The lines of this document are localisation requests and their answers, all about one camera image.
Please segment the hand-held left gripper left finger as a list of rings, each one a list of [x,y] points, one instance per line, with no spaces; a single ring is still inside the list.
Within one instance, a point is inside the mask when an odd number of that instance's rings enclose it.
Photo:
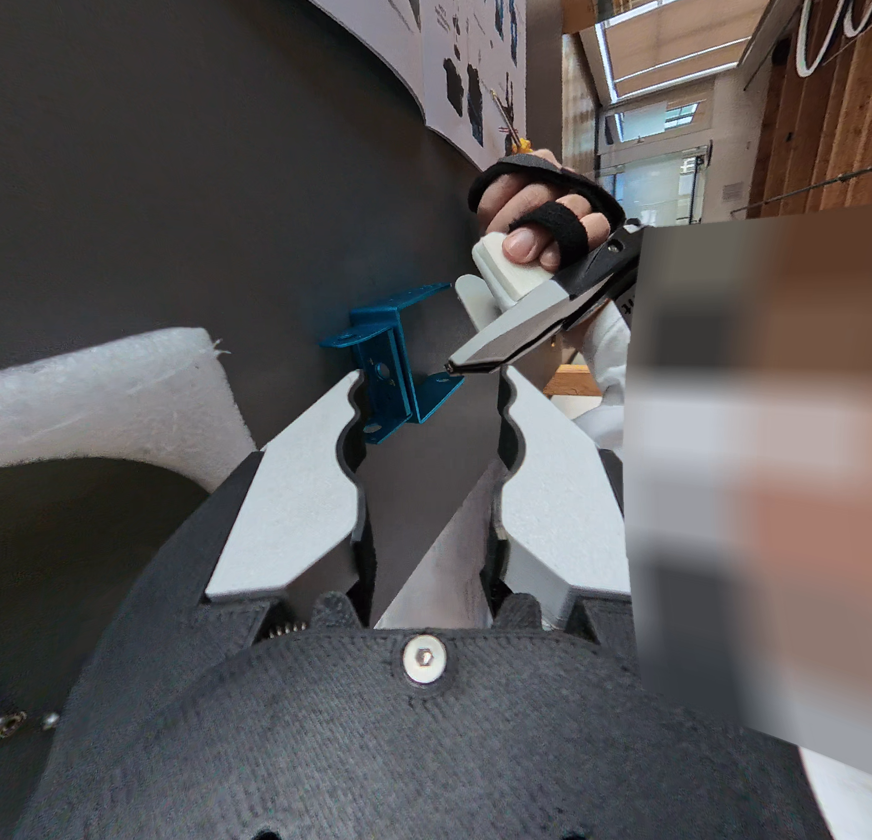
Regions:
[[[212,602],[314,602],[366,580],[366,377],[340,379],[263,449],[205,589]]]

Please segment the yellow handled screwdriver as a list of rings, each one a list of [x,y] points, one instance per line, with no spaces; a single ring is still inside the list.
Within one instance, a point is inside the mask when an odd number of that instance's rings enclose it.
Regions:
[[[507,154],[531,154],[533,152],[532,144],[528,139],[523,138],[520,135],[515,127],[512,117],[507,111],[507,106],[500,101],[499,96],[493,89],[489,89],[488,91],[505,124],[505,132],[510,141],[510,149],[507,150]]]

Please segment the person's white shirt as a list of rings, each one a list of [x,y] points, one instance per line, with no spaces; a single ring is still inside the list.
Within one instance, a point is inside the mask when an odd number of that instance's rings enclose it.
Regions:
[[[585,332],[570,333],[604,393],[593,415],[575,423],[605,448],[617,449],[622,440],[623,403],[629,329],[615,307],[605,307]],[[463,504],[430,543],[398,594],[376,622],[376,628],[474,628],[486,623],[485,598],[479,571],[491,497],[504,472],[494,460],[483,472]],[[827,756],[801,748],[803,771],[834,838],[871,837],[871,777]]]

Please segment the person's right hand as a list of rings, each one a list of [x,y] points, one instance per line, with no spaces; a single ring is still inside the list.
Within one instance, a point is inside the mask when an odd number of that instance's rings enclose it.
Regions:
[[[509,232],[516,219],[553,201],[575,215],[587,232],[590,247],[596,248],[609,238],[608,219],[604,214],[594,213],[583,196],[563,192],[553,185],[532,183],[525,174],[506,174],[485,191],[476,211],[481,233],[505,234],[503,254],[512,263],[539,263],[555,272],[561,263],[560,250],[548,231],[531,224]]]

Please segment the white foam block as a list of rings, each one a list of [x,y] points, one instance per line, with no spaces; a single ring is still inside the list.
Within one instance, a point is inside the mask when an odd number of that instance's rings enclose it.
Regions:
[[[144,333],[1,372],[2,467],[101,457],[214,491],[256,444],[202,329]]]

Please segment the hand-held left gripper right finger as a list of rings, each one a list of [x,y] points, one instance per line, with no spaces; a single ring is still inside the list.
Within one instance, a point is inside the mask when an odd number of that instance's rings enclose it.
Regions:
[[[493,614],[508,592],[565,627],[579,596],[629,597],[621,463],[606,457],[516,368],[500,372]]]

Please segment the white instruction manual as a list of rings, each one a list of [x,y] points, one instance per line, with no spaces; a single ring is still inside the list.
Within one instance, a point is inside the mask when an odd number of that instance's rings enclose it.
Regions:
[[[484,170],[527,133],[527,0],[309,0],[387,63]]]

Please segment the glass partition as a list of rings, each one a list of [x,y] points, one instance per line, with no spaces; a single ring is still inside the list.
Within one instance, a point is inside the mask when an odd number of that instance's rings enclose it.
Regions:
[[[603,115],[599,180],[628,218],[660,227],[702,221],[712,107],[692,93]]]

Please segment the white neon sign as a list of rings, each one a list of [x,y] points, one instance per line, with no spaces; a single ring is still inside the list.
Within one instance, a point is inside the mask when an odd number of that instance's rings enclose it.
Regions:
[[[870,29],[871,6],[869,5],[866,7],[866,10],[858,23],[855,22],[854,7],[855,0],[837,0],[833,17],[825,32],[821,47],[818,49],[816,56],[812,60],[809,60],[808,44],[810,38],[813,0],[802,0],[801,16],[794,52],[795,69],[801,79],[810,78],[818,67],[822,65],[824,55],[834,40],[838,28],[841,28],[844,38],[850,42],[853,42]]]

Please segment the blue metal servo bracket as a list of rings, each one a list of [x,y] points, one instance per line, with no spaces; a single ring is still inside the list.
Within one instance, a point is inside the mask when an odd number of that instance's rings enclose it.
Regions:
[[[464,383],[463,376],[441,372],[418,380],[412,375],[401,311],[450,289],[435,283],[409,289],[350,312],[350,327],[319,342],[324,348],[349,349],[365,372],[371,414],[366,442],[380,444],[407,422],[422,424]]]

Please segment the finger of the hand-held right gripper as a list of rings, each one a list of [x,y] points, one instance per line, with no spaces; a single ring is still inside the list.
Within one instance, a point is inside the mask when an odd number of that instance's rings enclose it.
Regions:
[[[571,296],[556,279],[541,283],[477,332],[446,362],[453,375],[492,373],[567,332],[588,312],[595,289]]]

